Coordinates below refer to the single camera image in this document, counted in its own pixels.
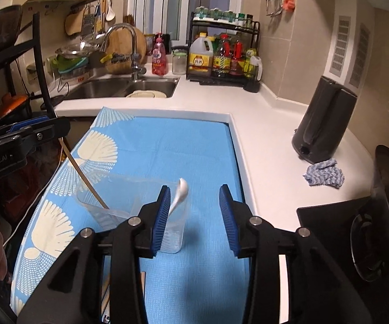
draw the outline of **faucet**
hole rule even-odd
[[[146,68],[142,67],[139,62],[141,60],[141,55],[137,53],[137,37],[136,37],[136,31],[134,30],[133,26],[128,23],[116,23],[115,25],[112,25],[109,30],[106,32],[106,35],[104,36],[103,43],[101,45],[100,51],[105,52],[107,49],[107,43],[109,42],[109,37],[112,32],[121,29],[126,28],[131,33],[131,46],[133,53],[130,55],[131,58],[131,80],[138,80],[139,74],[143,75],[146,73]]]

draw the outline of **wooden cutting board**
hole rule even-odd
[[[73,13],[68,15],[65,18],[65,32],[68,36],[80,33],[82,29],[82,19],[83,19],[83,11],[85,8],[81,9],[77,13]]]
[[[141,62],[146,61],[146,39],[143,33],[134,28],[137,37],[137,52],[142,56]],[[118,29],[111,33],[109,44],[107,44],[106,53],[130,54],[132,53],[131,33],[128,29]],[[111,64],[106,63],[106,69],[111,74],[129,74],[131,73],[131,61]]]

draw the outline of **stainless steel sink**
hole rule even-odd
[[[159,79],[153,77],[135,81],[124,77],[90,80],[79,85],[65,99],[126,97],[136,90],[156,90],[165,93],[166,97],[172,97],[178,80],[178,78]]]

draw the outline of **stove burner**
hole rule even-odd
[[[371,282],[381,276],[383,262],[378,257],[373,240],[372,217],[359,214],[351,226],[351,253],[358,275]]]

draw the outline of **white spoon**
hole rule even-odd
[[[183,203],[187,195],[188,184],[183,178],[180,178],[178,182],[178,187],[176,188],[175,198],[173,199],[173,202],[169,208],[169,215],[175,210],[176,206],[178,206],[180,203]]]
[[[111,0],[107,0],[107,15],[106,15],[106,21],[110,22],[115,18],[115,12],[113,12],[112,6],[111,6]]]

